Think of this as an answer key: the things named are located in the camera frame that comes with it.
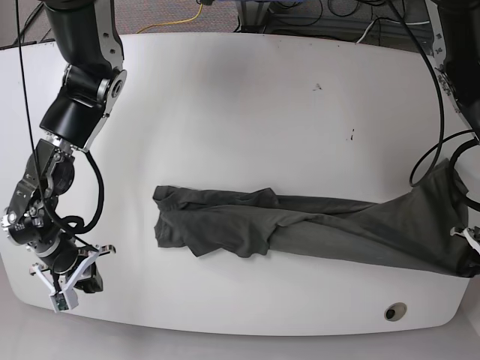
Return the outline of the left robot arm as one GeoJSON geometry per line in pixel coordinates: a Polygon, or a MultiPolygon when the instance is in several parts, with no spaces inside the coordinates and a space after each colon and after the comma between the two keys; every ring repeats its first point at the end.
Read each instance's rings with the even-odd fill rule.
{"type": "Polygon", "coordinates": [[[437,164],[443,144],[462,134],[459,132],[445,136],[446,117],[443,95],[446,95],[454,110],[468,127],[463,134],[472,135],[472,139],[459,145],[450,157],[448,165],[450,186],[463,204],[478,212],[479,203],[461,193],[456,185],[455,165],[464,152],[479,146],[479,2],[425,2],[433,30],[432,53],[435,65],[428,60],[422,45],[393,3],[387,1],[386,4],[423,58],[433,79],[439,104],[439,140],[414,165],[409,175],[409,184],[415,187],[421,183],[414,180],[414,175],[421,162],[430,153],[434,153],[434,156],[431,165],[427,168],[426,175],[429,175],[434,165],[437,164]]]}

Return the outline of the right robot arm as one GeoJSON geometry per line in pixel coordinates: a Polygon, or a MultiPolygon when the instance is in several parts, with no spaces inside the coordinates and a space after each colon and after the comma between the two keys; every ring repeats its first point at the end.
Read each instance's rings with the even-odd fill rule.
{"type": "Polygon", "coordinates": [[[67,289],[85,293],[103,289],[95,264],[100,253],[81,239],[100,220],[105,190],[100,188],[90,221],[56,212],[59,197],[73,184],[74,151],[95,160],[90,148],[125,84],[122,41],[116,30],[112,1],[45,1],[43,7],[67,67],[59,93],[40,122],[46,137],[31,143],[22,179],[4,216],[2,229],[17,245],[34,250],[51,274],[52,296],[60,301],[67,289]]]}

